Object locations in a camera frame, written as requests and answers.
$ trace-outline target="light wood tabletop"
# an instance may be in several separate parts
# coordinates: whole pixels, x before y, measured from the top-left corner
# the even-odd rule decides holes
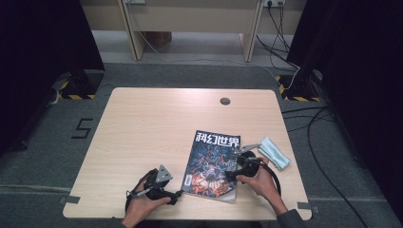
[[[221,104],[228,98],[230,104]],[[311,210],[274,91],[260,89],[116,88],[86,153],[64,216],[75,219],[123,218],[126,190],[149,170],[163,164],[173,176],[164,188],[176,192],[189,158],[196,130],[240,135],[240,145],[269,137],[291,160],[278,171],[282,197],[303,219]],[[269,203],[246,184],[238,184],[236,203],[183,194],[176,205],[164,205],[148,219],[270,220]]]

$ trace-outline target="magazine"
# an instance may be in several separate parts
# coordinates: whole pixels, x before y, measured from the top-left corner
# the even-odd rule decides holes
[[[235,203],[236,181],[228,181],[225,171],[238,168],[235,151],[240,136],[196,131],[182,181],[184,193]]]

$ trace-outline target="person's right hand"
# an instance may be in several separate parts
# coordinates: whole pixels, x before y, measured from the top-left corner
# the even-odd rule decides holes
[[[259,160],[269,163],[267,158],[260,157]],[[263,196],[272,205],[277,216],[288,211],[279,195],[272,175],[263,167],[259,167],[258,173],[253,178],[244,175],[237,175],[237,180],[248,184],[258,196]]]

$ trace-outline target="hand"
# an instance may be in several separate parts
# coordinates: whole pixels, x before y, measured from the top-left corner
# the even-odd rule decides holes
[[[261,161],[269,163],[267,158],[260,157]],[[247,183],[258,196],[263,196],[272,205],[277,216],[288,211],[287,207],[278,194],[272,175],[263,167],[259,167],[258,173],[253,178],[244,175],[237,175],[237,180]]]
[[[137,192],[144,190],[145,180],[136,189]],[[122,225],[126,228],[132,228],[147,218],[157,207],[167,204],[170,201],[171,198],[151,200],[146,195],[140,196],[139,198],[133,198],[127,208],[125,218],[122,220]]]

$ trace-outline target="black cloth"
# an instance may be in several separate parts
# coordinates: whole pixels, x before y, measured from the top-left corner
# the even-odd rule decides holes
[[[61,74],[105,70],[79,0],[2,1],[0,60],[0,156]]]

